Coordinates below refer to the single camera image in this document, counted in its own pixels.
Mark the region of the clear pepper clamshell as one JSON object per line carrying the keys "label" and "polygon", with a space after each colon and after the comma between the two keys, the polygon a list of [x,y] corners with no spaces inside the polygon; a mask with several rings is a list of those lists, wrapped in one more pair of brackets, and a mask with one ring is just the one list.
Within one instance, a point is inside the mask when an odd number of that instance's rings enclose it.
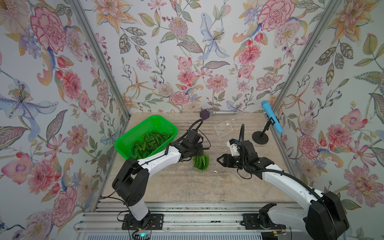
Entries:
{"label": "clear pepper clamshell", "polygon": [[210,164],[210,158],[206,153],[203,153],[201,157],[193,157],[194,168],[205,171],[208,169]]}
{"label": "clear pepper clamshell", "polygon": [[219,138],[223,138],[238,129],[236,120],[233,118],[221,120],[215,123],[214,127]]}

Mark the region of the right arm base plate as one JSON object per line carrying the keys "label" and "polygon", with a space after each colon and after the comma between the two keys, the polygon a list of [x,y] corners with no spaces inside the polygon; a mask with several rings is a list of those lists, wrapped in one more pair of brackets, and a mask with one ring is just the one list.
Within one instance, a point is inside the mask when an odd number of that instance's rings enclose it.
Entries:
{"label": "right arm base plate", "polygon": [[240,225],[245,227],[246,230],[285,230],[285,225],[277,225],[272,223],[267,215],[253,213],[243,214],[243,220],[240,221]]}

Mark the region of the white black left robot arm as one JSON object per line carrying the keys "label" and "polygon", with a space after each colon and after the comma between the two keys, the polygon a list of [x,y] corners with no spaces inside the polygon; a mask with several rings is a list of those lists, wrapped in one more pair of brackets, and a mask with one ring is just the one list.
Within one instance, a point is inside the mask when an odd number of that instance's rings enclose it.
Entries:
{"label": "white black left robot arm", "polygon": [[150,210],[143,199],[148,181],[163,169],[204,153],[204,137],[197,129],[187,131],[178,140],[168,143],[166,149],[149,158],[125,161],[112,187],[123,200],[133,219],[139,224],[149,222]]}

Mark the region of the curved green pepper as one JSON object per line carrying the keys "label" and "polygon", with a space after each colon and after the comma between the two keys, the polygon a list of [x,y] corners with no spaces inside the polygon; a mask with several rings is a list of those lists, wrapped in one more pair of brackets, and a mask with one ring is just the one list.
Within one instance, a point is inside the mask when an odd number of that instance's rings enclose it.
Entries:
{"label": "curved green pepper", "polygon": [[132,144],[132,154],[136,159],[144,159],[149,157],[164,144],[172,135],[152,131],[144,134],[141,140],[136,140]]}

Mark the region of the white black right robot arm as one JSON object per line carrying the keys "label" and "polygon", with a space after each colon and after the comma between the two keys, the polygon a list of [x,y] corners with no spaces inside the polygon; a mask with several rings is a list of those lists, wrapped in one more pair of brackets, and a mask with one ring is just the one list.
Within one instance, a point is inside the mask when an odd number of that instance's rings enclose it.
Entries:
{"label": "white black right robot arm", "polygon": [[314,240],[336,240],[350,227],[340,198],[333,192],[323,193],[285,172],[272,160],[259,157],[250,141],[231,139],[229,154],[217,158],[225,168],[244,170],[251,176],[272,184],[296,201],[299,210],[269,203],[258,213],[262,228],[284,225],[306,232]]}

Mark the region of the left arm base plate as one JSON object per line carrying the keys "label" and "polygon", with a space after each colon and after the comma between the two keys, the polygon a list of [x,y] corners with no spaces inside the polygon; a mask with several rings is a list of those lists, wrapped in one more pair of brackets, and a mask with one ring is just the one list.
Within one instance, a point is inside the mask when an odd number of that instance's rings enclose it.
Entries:
{"label": "left arm base plate", "polygon": [[148,213],[142,220],[137,220],[132,214],[126,214],[122,223],[122,230],[162,230],[164,214]]}

